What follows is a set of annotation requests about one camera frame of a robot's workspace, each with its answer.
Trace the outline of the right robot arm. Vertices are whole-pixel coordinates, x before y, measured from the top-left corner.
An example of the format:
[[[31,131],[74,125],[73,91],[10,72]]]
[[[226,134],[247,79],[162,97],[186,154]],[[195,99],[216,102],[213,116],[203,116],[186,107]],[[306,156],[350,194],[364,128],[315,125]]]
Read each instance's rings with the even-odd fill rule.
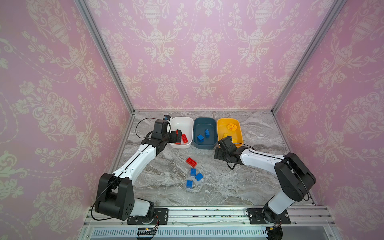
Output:
[[[251,148],[216,148],[214,158],[227,164],[255,167],[275,174],[280,190],[265,204],[262,216],[268,223],[278,217],[292,204],[301,202],[316,184],[316,178],[302,160],[294,153],[271,155]]]

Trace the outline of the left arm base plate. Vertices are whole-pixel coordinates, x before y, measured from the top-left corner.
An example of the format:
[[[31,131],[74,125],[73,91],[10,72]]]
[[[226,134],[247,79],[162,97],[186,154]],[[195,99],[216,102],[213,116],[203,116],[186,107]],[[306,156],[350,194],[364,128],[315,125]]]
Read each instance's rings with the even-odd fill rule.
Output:
[[[146,216],[130,216],[127,219],[128,225],[166,225],[168,223],[169,209],[156,208],[150,210]]]

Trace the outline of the yellow plastic bin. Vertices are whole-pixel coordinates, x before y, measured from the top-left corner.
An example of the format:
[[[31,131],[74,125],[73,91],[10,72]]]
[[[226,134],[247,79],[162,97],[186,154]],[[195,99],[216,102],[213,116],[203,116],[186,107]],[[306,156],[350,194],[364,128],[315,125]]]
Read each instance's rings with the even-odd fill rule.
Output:
[[[218,140],[231,136],[237,148],[242,146],[244,141],[240,122],[233,118],[221,118],[217,120]]]

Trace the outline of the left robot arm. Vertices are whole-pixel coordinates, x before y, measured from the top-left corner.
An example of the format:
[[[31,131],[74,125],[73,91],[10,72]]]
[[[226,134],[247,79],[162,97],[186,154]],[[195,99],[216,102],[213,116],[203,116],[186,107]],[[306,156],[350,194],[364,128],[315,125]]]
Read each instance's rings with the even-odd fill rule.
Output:
[[[182,131],[176,130],[142,140],[139,149],[119,169],[103,174],[98,183],[97,197],[91,212],[107,216],[107,219],[128,220],[130,217],[150,222],[155,217],[154,203],[138,199],[134,195],[134,183],[144,168],[162,152],[168,143],[182,142]]]

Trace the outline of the yellow rounded lego 120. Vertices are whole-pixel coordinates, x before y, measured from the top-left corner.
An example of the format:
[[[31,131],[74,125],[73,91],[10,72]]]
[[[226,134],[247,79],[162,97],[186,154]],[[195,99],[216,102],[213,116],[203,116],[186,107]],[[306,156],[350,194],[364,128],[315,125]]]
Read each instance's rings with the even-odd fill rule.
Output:
[[[228,128],[228,130],[234,132],[237,130],[238,126],[234,123],[228,123],[227,128]]]

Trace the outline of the dark teal plastic bin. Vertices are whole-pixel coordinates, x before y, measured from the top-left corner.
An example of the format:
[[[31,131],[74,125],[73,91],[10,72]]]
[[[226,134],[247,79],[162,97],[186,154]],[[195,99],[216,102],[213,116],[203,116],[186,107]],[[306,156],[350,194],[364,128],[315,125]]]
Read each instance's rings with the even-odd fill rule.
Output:
[[[217,122],[213,118],[194,120],[193,143],[197,149],[211,150],[218,142]]]

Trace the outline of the white plastic bin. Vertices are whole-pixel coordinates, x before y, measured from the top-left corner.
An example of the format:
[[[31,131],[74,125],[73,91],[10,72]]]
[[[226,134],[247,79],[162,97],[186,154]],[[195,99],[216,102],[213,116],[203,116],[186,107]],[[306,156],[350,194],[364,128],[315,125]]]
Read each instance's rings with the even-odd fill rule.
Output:
[[[186,135],[187,142],[181,141],[180,144],[171,143],[174,149],[187,149],[191,146],[193,141],[194,120],[189,117],[175,117],[171,119],[171,130],[181,130],[183,135]]]

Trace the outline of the blue sloped lego brick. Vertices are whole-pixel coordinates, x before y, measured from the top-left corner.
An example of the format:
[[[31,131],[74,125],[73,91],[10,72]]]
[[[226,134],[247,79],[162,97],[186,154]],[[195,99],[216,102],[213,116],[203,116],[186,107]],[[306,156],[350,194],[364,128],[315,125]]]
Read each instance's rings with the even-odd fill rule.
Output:
[[[202,173],[198,173],[196,176],[195,176],[195,179],[196,179],[196,181],[200,181],[200,180],[202,180],[203,179],[203,174]]]

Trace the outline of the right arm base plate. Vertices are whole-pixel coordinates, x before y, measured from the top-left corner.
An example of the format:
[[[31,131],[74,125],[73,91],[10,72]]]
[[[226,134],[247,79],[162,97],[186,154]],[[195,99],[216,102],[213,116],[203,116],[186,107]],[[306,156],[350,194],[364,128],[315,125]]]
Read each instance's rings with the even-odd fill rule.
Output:
[[[272,210],[264,208],[248,208],[246,216],[251,225],[289,225],[291,224],[290,216],[287,210],[277,215]]]

